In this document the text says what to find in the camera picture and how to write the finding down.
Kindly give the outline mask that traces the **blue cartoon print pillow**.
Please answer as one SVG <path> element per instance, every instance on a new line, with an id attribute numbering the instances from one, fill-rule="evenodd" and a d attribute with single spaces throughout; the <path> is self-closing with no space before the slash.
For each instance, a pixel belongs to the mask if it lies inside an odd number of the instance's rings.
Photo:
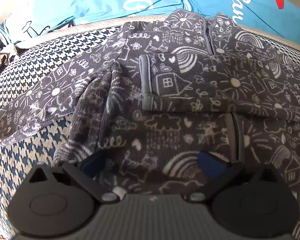
<path id="1" fill-rule="evenodd" d="M 300 45 L 300 9 L 287 0 L 0 0 L 0 50 L 65 26 L 128 16 L 166 15 L 184 9 L 212 17 L 222 12 L 234 22 Z"/>

